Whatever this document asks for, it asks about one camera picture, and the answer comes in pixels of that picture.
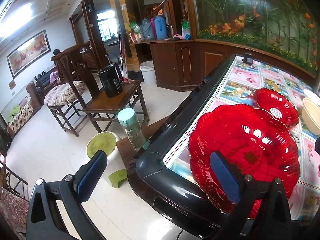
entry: framed painting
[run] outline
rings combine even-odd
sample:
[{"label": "framed painting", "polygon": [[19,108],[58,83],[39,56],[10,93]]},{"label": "framed painting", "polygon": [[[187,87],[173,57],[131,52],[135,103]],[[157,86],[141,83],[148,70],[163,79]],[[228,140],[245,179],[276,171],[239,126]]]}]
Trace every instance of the framed painting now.
[{"label": "framed painting", "polygon": [[7,56],[12,77],[15,78],[29,65],[51,51],[45,30],[34,35]]}]

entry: brown counter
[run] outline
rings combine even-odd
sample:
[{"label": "brown counter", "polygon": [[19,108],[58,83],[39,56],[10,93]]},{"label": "brown counter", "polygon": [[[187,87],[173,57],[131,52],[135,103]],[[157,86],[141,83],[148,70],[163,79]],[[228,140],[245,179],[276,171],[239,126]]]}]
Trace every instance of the brown counter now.
[{"label": "brown counter", "polygon": [[[231,54],[243,55],[249,47],[224,41],[151,41],[157,86],[175,91],[190,91],[222,60]],[[275,65],[303,80],[315,83],[315,76],[298,65],[271,53],[252,49],[254,58]]]}]

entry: black cable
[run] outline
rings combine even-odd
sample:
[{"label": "black cable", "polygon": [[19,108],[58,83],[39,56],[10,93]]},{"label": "black cable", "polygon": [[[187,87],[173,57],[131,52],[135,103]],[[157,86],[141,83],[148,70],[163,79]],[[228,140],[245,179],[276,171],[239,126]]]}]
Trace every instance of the black cable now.
[{"label": "black cable", "polygon": [[177,236],[177,238],[176,238],[176,240],[178,240],[179,239],[179,236],[181,235],[181,233],[183,232],[183,229],[180,231],[180,233],[178,234],[178,236]]}]

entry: window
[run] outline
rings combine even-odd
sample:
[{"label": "window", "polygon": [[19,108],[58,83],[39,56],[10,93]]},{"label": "window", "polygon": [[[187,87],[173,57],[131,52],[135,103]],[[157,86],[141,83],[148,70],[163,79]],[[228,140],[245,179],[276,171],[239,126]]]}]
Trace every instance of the window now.
[{"label": "window", "polygon": [[98,13],[98,25],[102,41],[109,41],[118,37],[118,27],[115,12],[112,10]]}]

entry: white sticker label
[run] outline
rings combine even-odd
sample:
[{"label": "white sticker label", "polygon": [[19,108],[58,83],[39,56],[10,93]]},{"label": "white sticker label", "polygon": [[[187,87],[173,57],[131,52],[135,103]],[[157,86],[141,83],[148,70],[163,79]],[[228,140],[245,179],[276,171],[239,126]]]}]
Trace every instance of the white sticker label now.
[{"label": "white sticker label", "polygon": [[270,109],[270,113],[275,117],[275,118],[278,118],[278,119],[281,119],[282,118],[282,114],[281,112],[276,109],[276,108],[271,108]]}]

